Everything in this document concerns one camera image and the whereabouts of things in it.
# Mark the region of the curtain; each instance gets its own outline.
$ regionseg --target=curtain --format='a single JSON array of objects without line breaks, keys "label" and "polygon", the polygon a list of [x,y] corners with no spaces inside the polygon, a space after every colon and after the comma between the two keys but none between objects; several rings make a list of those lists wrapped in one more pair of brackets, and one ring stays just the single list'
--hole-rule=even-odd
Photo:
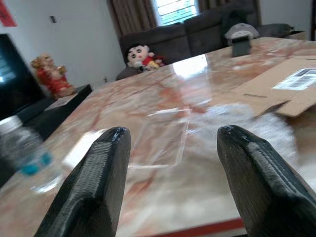
[{"label": "curtain", "polygon": [[152,0],[108,0],[119,37],[158,26]]},{"label": "curtain", "polygon": [[229,3],[231,0],[197,0],[198,10],[200,13],[209,9]]}]

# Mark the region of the marble tabletop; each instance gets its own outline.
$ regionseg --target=marble tabletop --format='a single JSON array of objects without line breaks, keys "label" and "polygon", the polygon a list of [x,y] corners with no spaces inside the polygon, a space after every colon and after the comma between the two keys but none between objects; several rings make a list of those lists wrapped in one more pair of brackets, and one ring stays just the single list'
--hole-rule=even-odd
[{"label": "marble tabletop", "polygon": [[[113,126],[128,127],[135,142],[147,115],[173,108],[203,114],[212,97],[292,56],[316,55],[316,43],[260,38],[252,42],[251,55],[232,58],[231,53],[224,48],[95,90],[49,137],[46,147],[61,163],[84,133]],[[287,121],[297,141],[298,171],[316,190],[316,108]],[[220,222],[228,223],[224,229],[242,227],[219,160],[188,149],[193,144],[188,137],[177,166],[128,170],[117,237],[158,236]],[[33,236],[58,192],[36,195],[25,182],[16,174],[0,192],[0,236]]]}]

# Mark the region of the sofa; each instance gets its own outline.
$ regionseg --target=sofa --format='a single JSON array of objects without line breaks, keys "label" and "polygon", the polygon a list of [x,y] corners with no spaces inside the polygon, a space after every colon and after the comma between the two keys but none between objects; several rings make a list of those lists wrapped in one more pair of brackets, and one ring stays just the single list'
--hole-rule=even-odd
[{"label": "sofa", "polygon": [[[287,24],[262,26],[257,0],[235,0],[183,23],[160,26],[122,37],[119,43],[125,63],[125,52],[135,43],[148,45],[153,53],[163,57],[166,65],[226,47],[226,42],[222,40],[222,18],[227,12],[237,9],[242,9],[247,14],[248,23],[257,29],[260,37],[285,38],[291,32],[291,27]],[[139,73],[137,69],[127,67],[117,76],[117,80]]]}]

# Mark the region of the white wall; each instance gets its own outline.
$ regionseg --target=white wall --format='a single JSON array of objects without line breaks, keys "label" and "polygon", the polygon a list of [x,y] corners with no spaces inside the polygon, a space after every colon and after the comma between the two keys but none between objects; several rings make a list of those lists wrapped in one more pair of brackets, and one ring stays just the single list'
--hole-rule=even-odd
[{"label": "white wall", "polygon": [[[119,42],[105,0],[6,0],[17,27],[9,33],[26,63],[41,53],[65,65],[75,86],[114,81],[124,69]],[[52,24],[49,16],[55,16]]]},{"label": "white wall", "polygon": [[295,30],[311,30],[312,0],[260,0],[262,24],[286,23]]}]

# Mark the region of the water bottle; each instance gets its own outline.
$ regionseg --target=water bottle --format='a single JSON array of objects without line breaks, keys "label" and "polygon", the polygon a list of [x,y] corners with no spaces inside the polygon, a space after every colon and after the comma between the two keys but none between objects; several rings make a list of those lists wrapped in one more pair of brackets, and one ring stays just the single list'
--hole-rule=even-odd
[{"label": "water bottle", "polygon": [[40,136],[23,127],[17,116],[0,121],[0,151],[17,171],[28,177],[31,189],[37,193],[55,188],[62,179]]}]

